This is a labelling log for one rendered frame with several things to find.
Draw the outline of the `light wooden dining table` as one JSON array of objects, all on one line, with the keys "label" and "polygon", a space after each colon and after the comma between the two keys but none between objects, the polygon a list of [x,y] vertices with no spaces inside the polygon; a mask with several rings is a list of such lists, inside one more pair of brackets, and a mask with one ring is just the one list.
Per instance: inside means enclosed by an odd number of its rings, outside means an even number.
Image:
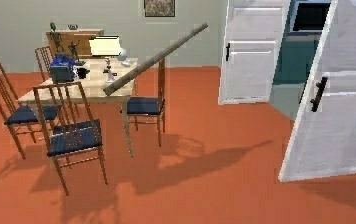
[{"label": "light wooden dining table", "polygon": [[[130,82],[122,86],[120,89],[116,90],[114,93],[107,96],[104,93],[103,89],[113,83],[107,82],[106,81],[107,75],[106,73],[103,73],[103,69],[106,68],[105,60],[104,59],[84,59],[84,60],[86,61],[86,64],[83,67],[90,70],[90,73],[86,75],[85,79],[79,79],[78,81],[81,82],[81,85],[86,95],[87,102],[89,103],[120,102],[121,103],[122,120],[124,126],[124,133],[126,136],[127,149],[130,156],[133,158],[134,153],[133,153],[132,140],[129,131],[129,121],[127,116],[127,109],[128,109],[127,102],[132,96],[134,90],[134,80],[131,80]],[[132,69],[136,68],[138,62],[137,58],[127,59],[128,61],[130,61],[130,66],[126,67],[123,66],[121,62],[119,62],[115,58],[112,58],[110,60],[114,73],[117,73],[117,76],[114,78],[115,82],[119,81],[119,78],[123,77]],[[83,103],[82,96],[79,93],[78,87],[71,86],[68,89],[70,91],[70,96],[73,103]],[[42,94],[42,96],[40,96],[40,102],[43,105],[50,105],[51,95],[49,93],[49,90],[41,89],[39,90],[39,93]],[[19,103],[27,104],[32,110],[34,110],[35,115],[38,115],[37,104],[32,90],[26,93],[25,95],[21,96],[17,101]]]}]

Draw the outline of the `dark grey blue mailbox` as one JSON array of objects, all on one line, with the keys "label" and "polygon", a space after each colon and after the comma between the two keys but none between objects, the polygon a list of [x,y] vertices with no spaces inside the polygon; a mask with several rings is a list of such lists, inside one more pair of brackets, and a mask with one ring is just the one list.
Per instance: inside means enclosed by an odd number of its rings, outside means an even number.
[{"label": "dark grey blue mailbox", "polygon": [[57,52],[50,64],[50,75],[54,83],[72,82],[75,61],[66,52]]}]

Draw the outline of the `dark bronze figure statue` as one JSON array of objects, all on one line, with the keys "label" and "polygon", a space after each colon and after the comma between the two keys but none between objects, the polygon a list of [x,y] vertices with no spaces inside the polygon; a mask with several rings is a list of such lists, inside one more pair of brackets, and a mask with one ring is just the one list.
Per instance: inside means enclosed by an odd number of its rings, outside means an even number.
[{"label": "dark bronze figure statue", "polygon": [[59,32],[56,31],[56,25],[54,22],[50,23],[50,37],[53,40],[55,47],[56,47],[56,51],[57,52],[63,52],[64,48],[61,45],[61,41],[62,41],[62,37],[61,34]]},{"label": "dark bronze figure statue", "polygon": [[76,66],[83,66],[85,64],[85,61],[81,61],[77,52],[76,47],[79,45],[79,42],[74,43],[73,41],[70,42],[70,44],[68,45],[68,48],[71,52],[71,57],[74,59],[75,61],[75,65]]}]

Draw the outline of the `wooden chair blue seat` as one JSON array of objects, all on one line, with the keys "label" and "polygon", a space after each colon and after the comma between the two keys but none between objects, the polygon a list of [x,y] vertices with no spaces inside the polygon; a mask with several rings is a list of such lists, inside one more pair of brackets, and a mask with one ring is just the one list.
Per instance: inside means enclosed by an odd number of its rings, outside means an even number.
[{"label": "wooden chair blue seat", "polygon": [[[69,194],[63,168],[98,160],[105,184],[108,184],[101,123],[93,117],[90,104],[80,81],[41,85],[33,88],[38,121],[63,191]],[[48,129],[45,107],[54,106],[59,121]]]},{"label": "wooden chair blue seat", "polygon": [[34,143],[37,142],[35,134],[41,129],[34,130],[39,125],[35,112],[28,106],[18,102],[18,95],[11,84],[0,62],[0,114],[7,127],[20,156],[25,159],[26,154],[22,148],[19,136],[30,135]]},{"label": "wooden chair blue seat", "polygon": [[35,49],[35,56],[43,81],[46,81],[50,75],[50,64],[54,59],[49,46],[38,47]]},{"label": "wooden chair blue seat", "polygon": [[158,62],[157,97],[131,97],[127,103],[128,121],[139,130],[140,124],[155,124],[158,144],[162,145],[161,133],[165,132],[165,60]]}]

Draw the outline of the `white panelled room door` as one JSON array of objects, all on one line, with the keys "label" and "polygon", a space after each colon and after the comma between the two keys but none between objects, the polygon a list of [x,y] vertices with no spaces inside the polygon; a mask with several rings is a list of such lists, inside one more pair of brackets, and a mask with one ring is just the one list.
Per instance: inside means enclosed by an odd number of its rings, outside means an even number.
[{"label": "white panelled room door", "polygon": [[[322,77],[328,81],[311,111]],[[278,179],[356,174],[356,0],[332,0]]]},{"label": "white panelled room door", "polygon": [[[220,104],[263,103],[270,98],[291,0],[228,0]],[[230,42],[229,61],[225,61]]]}]

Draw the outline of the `pale grey round vase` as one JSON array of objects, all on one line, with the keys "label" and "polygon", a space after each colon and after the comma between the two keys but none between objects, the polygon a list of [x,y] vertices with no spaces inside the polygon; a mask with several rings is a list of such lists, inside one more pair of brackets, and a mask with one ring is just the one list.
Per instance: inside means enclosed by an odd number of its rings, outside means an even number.
[{"label": "pale grey round vase", "polygon": [[125,67],[130,67],[132,65],[132,62],[127,56],[127,52],[124,48],[120,50],[119,55],[117,56],[118,61],[121,63],[122,66]]}]

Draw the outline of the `wooden sideboard cabinet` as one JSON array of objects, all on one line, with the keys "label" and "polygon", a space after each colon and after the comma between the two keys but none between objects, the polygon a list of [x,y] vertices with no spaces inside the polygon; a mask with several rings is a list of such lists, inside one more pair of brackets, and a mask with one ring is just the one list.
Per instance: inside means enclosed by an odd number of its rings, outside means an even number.
[{"label": "wooden sideboard cabinet", "polygon": [[70,42],[76,44],[76,50],[80,59],[91,58],[89,40],[96,36],[103,36],[103,29],[77,29],[77,30],[57,30],[61,37],[61,46],[64,51],[71,54],[68,48]]}]

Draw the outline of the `white pink spray bottle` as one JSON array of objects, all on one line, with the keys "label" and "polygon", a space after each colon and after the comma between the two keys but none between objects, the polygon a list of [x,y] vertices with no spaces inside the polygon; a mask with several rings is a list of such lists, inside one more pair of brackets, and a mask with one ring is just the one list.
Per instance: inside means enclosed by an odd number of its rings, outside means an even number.
[{"label": "white pink spray bottle", "polygon": [[107,74],[107,83],[113,83],[115,81],[113,73],[111,71],[111,58],[110,57],[105,57],[105,62],[106,62],[106,68],[104,69],[103,73]]}]

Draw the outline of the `framed dark wall picture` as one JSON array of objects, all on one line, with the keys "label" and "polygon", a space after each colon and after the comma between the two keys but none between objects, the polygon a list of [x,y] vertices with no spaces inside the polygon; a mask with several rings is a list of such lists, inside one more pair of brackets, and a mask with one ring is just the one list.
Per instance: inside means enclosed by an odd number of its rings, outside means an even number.
[{"label": "framed dark wall picture", "polygon": [[146,17],[174,17],[175,0],[144,0]]}]

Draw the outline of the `long grey-brown baseball bat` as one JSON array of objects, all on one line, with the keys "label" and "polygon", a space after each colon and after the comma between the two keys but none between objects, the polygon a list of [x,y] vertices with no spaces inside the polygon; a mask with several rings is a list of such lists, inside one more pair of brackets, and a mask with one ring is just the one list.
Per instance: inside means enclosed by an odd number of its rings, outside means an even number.
[{"label": "long grey-brown baseball bat", "polygon": [[200,26],[193,28],[189,33],[185,34],[182,36],[180,39],[176,40],[174,43],[170,44],[167,46],[165,49],[154,55],[153,57],[149,58],[142,64],[139,64],[136,68],[132,69],[125,75],[123,75],[121,78],[119,78],[117,81],[114,83],[110,84],[109,86],[105,87],[103,89],[103,92],[107,95],[110,96],[113,94],[115,91],[119,90],[122,88],[125,84],[129,83],[136,77],[138,77],[141,73],[161,61],[162,59],[166,58],[169,54],[180,48],[183,44],[188,42],[191,38],[202,32],[208,27],[207,23],[203,23]]}]

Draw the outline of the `cream open laptop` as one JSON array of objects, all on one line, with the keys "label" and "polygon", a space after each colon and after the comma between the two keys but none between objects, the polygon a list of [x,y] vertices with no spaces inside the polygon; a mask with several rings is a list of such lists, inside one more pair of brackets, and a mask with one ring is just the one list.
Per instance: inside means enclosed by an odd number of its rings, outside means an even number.
[{"label": "cream open laptop", "polygon": [[93,56],[118,56],[121,52],[118,36],[97,36],[89,39]]}]

